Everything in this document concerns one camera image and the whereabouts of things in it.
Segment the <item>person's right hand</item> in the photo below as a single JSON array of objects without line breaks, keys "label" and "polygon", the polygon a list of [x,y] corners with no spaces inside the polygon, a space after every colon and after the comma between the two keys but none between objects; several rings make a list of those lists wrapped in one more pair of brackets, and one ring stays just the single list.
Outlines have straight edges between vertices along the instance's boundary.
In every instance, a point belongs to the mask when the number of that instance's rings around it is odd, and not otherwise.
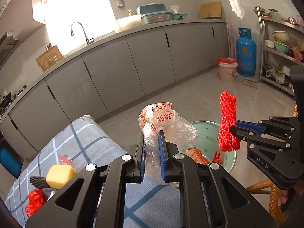
[{"label": "person's right hand", "polygon": [[278,207],[287,203],[289,199],[292,199],[295,195],[295,190],[292,188],[290,190],[279,190],[278,194]]}]

